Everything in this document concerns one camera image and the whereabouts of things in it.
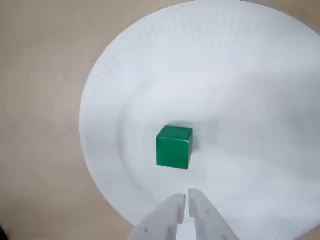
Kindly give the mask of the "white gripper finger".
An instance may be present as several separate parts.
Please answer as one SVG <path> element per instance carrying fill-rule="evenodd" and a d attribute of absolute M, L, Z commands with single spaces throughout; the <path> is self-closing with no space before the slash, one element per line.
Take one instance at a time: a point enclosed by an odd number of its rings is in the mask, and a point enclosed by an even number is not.
<path fill-rule="evenodd" d="M 189 216 L 194 219 L 197 240 L 239 240 L 202 191 L 190 188 L 188 190 L 188 205 Z"/>
<path fill-rule="evenodd" d="M 186 196 L 175 193 L 146 218 L 132 231 L 131 240 L 175 240 L 178 225 L 182 224 L 185 216 Z"/>

